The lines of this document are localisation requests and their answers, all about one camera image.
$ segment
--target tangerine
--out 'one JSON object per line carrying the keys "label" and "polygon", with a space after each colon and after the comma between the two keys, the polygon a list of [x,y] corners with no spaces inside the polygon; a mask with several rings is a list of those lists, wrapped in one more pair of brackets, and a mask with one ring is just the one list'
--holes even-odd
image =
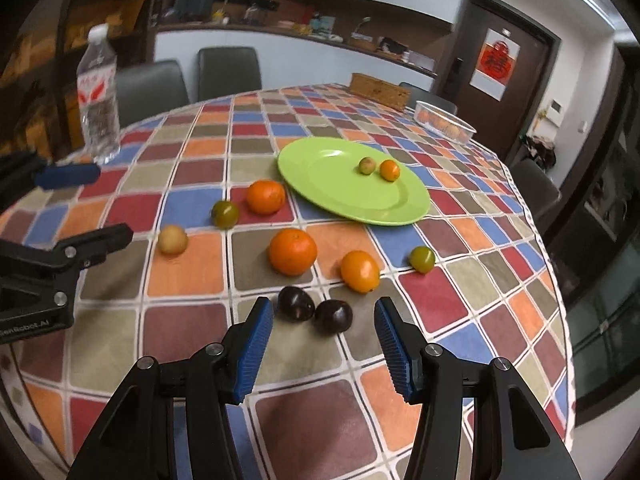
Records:
{"label": "tangerine", "polygon": [[395,182],[400,176],[400,167],[388,158],[380,164],[380,176],[389,182]]}
{"label": "tangerine", "polygon": [[287,201],[284,186],[273,180],[256,180],[246,192],[246,203],[257,215],[272,215]]}
{"label": "tangerine", "polygon": [[366,294],[380,284],[380,268],[365,251],[350,251],[340,263],[340,275],[356,292]]}
{"label": "tangerine", "polygon": [[269,243],[269,261],[285,276],[299,276],[314,264],[318,247],[314,239],[302,229],[286,228]]}

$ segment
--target wooden box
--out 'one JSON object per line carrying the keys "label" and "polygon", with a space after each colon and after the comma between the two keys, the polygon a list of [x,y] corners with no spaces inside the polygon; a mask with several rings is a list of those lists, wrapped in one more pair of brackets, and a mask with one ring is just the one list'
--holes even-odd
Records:
{"label": "wooden box", "polygon": [[407,89],[400,88],[398,85],[393,85],[382,81],[382,79],[376,79],[375,77],[358,73],[351,75],[349,92],[361,97],[366,97],[394,110],[398,110],[399,112],[404,111],[410,94]]}

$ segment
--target black chair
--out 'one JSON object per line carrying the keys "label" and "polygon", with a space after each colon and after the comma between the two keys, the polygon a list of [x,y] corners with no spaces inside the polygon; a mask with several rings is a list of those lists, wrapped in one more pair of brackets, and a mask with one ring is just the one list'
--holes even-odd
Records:
{"label": "black chair", "polygon": [[198,101],[262,89],[258,56],[248,46],[201,49],[198,77]]}
{"label": "black chair", "polygon": [[521,160],[510,171],[534,220],[539,219],[560,202],[560,190],[530,158]]}
{"label": "black chair", "polygon": [[443,99],[442,97],[438,97],[436,94],[427,92],[422,88],[412,85],[411,83],[402,82],[400,83],[400,86],[411,91],[411,95],[409,95],[409,102],[406,104],[409,108],[415,109],[415,103],[417,101],[423,101],[430,105],[437,106],[441,110],[449,112],[450,114],[456,115],[458,113],[458,107],[455,104]]}
{"label": "black chair", "polygon": [[120,127],[189,104],[182,71],[170,59],[116,72]]}

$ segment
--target dark plum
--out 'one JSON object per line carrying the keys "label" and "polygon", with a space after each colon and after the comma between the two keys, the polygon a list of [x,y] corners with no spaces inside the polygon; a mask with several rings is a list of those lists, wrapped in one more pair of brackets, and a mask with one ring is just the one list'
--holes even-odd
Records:
{"label": "dark plum", "polygon": [[314,300],[296,286],[286,286],[278,294],[278,310],[295,321],[311,319],[316,310]]}
{"label": "dark plum", "polygon": [[325,300],[316,308],[316,325],[325,333],[344,332],[352,322],[353,310],[346,301]]}

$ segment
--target checkered tablecloth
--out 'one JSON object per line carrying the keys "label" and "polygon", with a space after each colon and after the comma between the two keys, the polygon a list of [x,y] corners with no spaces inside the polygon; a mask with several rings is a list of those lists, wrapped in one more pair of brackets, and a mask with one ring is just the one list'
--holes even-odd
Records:
{"label": "checkered tablecloth", "polygon": [[[279,180],[277,153],[306,136],[389,153],[429,189],[428,215],[405,227],[367,226],[292,190],[275,215],[251,214],[243,204],[249,184]],[[241,208],[238,225],[226,232],[209,219],[222,198]],[[317,302],[348,301],[353,326],[326,337],[309,322],[276,319],[254,392],[228,410],[246,480],[402,478],[419,407],[394,393],[373,329],[380,296],[459,357],[510,359],[570,447],[575,389],[565,312],[523,204],[493,153],[431,135],[410,116],[341,86],[254,92],[174,110],[128,128],[95,184],[36,190],[0,218],[3,238],[37,247],[116,222],[135,232],[127,249],[81,276],[73,328],[0,348],[0,376],[31,439],[67,468],[138,357],[187,358],[242,321],[258,295],[297,284]],[[190,236],[186,252],[172,259],[156,252],[156,235],[168,224]],[[265,256],[286,226],[318,242],[318,260],[299,278],[277,274]],[[425,243],[438,259],[423,276],[407,256]],[[355,249],[382,269],[380,286],[364,296],[337,272]],[[470,467],[473,415],[467,399],[461,475]],[[180,404],[175,438],[179,478],[190,479]]]}

